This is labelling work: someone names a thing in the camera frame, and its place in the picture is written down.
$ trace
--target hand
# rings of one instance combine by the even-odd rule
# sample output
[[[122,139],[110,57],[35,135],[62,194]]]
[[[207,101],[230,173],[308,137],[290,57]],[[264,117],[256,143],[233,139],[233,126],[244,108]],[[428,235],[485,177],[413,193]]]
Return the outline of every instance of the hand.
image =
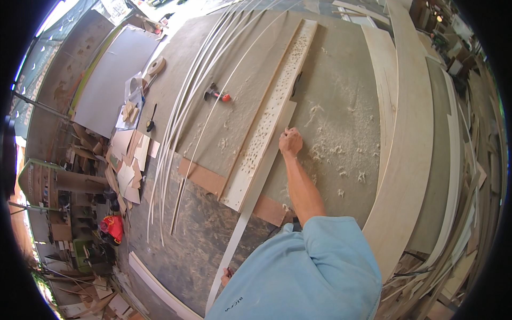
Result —
[[[225,287],[231,277],[234,275],[234,271],[231,268],[224,268],[224,275],[221,277],[222,286]]]
[[[281,133],[279,137],[279,150],[284,155],[290,154],[297,156],[297,153],[302,149],[302,136],[298,133],[297,128],[288,129]]]

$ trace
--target red bag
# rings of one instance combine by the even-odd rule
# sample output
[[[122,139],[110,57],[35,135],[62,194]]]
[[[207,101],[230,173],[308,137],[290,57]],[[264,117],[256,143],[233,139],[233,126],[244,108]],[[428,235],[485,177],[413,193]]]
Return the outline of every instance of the red bag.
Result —
[[[114,237],[116,243],[121,243],[123,238],[123,219],[121,216],[106,216],[100,222],[101,231]]]

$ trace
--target tape roll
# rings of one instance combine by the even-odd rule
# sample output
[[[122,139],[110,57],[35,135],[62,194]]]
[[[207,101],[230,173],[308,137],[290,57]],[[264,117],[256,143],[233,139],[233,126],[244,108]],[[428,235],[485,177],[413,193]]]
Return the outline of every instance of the tape roll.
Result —
[[[165,59],[160,56],[151,62],[150,67],[147,69],[147,74],[152,77],[162,71],[163,67],[165,67]]]

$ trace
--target plywood board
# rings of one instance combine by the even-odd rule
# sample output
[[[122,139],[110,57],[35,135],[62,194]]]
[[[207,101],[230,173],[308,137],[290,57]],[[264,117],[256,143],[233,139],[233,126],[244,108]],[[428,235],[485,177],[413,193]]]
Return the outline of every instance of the plywood board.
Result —
[[[423,204],[432,160],[432,89],[422,44],[409,13],[388,1],[398,58],[398,102],[388,166],[362,230],[382,280],[393,272]]]
[[[249,129],[221,198],[222,203],[236,211],[241,211],[254,177],[260,174],[260,162],[267,153],[267,148],[274,137],[274,133],[276,130],[280,130],[279,134],[281,134],[284,129],[284,127],[277,129],[281,114],[286,108],[292,108],[291,118],[295,110],[296,104],[289,103],[288,99],[292,94],[295,80],[302,70],[317,25],[318,23],[313,20],[304,20],[299,25],[297,33],[279,64],[275,78],[272,80],[269,94],[265,96],[262,106]],[[261,190],[257,191],[256,198],[260,195],[260,192]]]
[[[396,49],[389,32],[361,26],[368,50],[372,57],[380,111],[380,160],[377,192],[380,188],[395,130],[396,102],[398,95],[398,71]]]

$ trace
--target man's right arm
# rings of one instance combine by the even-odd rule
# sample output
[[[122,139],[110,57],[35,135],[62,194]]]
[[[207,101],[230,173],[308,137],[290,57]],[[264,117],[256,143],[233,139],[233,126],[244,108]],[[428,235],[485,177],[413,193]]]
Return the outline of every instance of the man's right arm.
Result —
[[[297,160],[297,152],[301,148],[302,137],[297,129],[286,128],[279,139],[279,149],[286,163],[290,200],[304,227],[311,217],[326,216],[326,213],[320,193]]]

